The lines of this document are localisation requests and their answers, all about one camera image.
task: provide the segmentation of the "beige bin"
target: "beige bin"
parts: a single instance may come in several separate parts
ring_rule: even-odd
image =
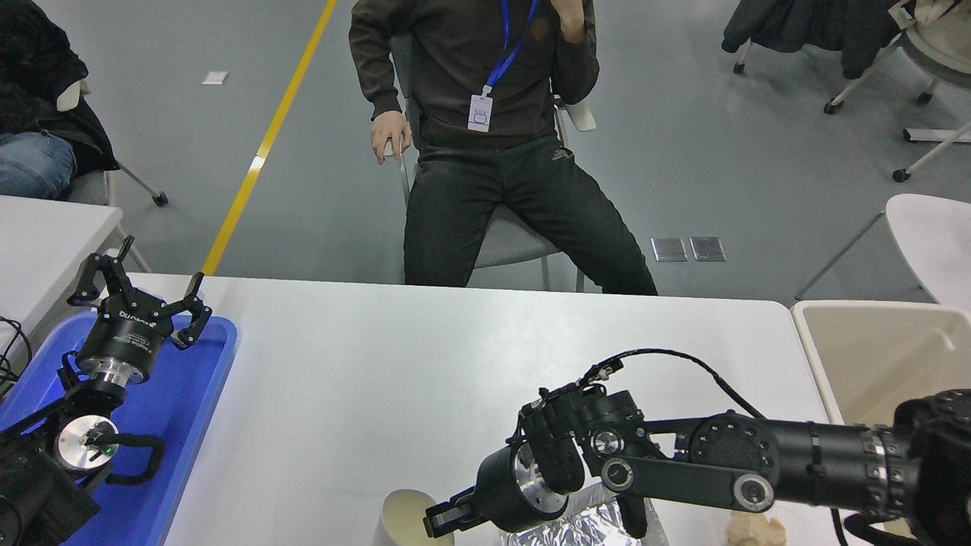
[[[971,314],[934,303],[801,301],[796,329],[834,424],[892,425],[900,402],[971,388]]]

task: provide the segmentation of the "dark coat on chair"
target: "dark coat on chair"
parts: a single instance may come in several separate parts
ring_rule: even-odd
[[[721,48],[746,40],[780,52],[806,44],[843,52],[843,77],[859,78],[900,28],[887,12],[898,0],[742,0],[724,30]]]
[[[58,112],[57,97],[87,77],[67,35],[27,0],[0,0],[0,132],[46,130],[70,142],[79,174],[118,169],[111,141],[82,98]]]

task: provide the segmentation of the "robotic arm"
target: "robotic arm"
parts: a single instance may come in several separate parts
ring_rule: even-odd
[[[621,368],[610,358],[556,391],[540,389],[476,485],[427,509],[428,535],[486,521],[520,532],[554,520],[583,486],[586,465],[618,494],[634,537],[647,532],[643,498],[651,497],[747,512],[789,500],[858,512],[847,529],[874,544],[908,540],[869,527],[897,518],[927,546],[971,542],[971,391],[901,404],[893,428],[770,421],[747,404],[755,418],[729,411],[646,422],[629,392],[594,383]],[[660,433],[675,434],[672,457],[652,442]]]
[[[136,485],[155,474],[164,452],[156,436],[120,433],[112,412],[125,386],[147,381],[166,338],[176,347],[193,345],[212,315],[198,297],[202,273],[192,277],[174,303],[131,286],[121,262],[131,248],[125,239],[117,257],[92,254],[84,262],[71,305],[92,305],[99,318],[81,350],[62,358],[58,376],[64,395],[0,432],[0,542],[54,546],[98,513],[91,495],[102,484]],[[108,296],[97,300],[97,273]],[[189,326],[174,332],[172,317],[189,311]],[[74,357],[78,371],[71,365]],[[146,470],[137,476],[112,472],[120,446],[149,448]]]

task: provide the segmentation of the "hand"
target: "hand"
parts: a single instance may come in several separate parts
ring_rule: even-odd
[[[584,0],[550,0],[559,15],[559,27],[563,39],[577,44],[584,38]]]
[[[401,160],[401,153],[412,146],[412,128],[405,121],[404,114],[397,111],[385,112],[371,123],[371,150],[379,165],[385,164],[385,145],[391,142],[394,158]]]

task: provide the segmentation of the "knee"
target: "knee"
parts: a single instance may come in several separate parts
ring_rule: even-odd
[[[0,145],[0,193],[53,199],[74,173],[74,153],[65,141],[21,133]]]

